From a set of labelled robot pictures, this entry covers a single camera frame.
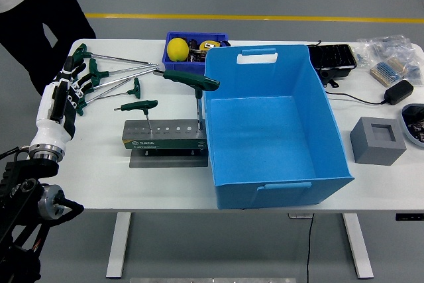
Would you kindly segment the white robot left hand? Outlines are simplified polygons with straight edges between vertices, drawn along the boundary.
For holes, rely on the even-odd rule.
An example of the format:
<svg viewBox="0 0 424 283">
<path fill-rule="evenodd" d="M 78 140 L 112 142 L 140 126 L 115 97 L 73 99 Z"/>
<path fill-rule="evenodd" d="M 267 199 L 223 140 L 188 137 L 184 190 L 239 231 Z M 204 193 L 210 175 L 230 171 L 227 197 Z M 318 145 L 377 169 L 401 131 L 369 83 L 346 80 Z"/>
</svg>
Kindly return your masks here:
<svg viewBox="0 0 424 283">
<path fill-rule="evenodd" d="M 68 56 L 63 69 L 44 88 L 31 148 L 47 144 L 64 150 L 66 143 L 73 139 L 76 107 L 83 97 L 82 86 L 91 84 L 89 75 L 78 77 L 85 67 L 82 58 Z"/>
</svg>

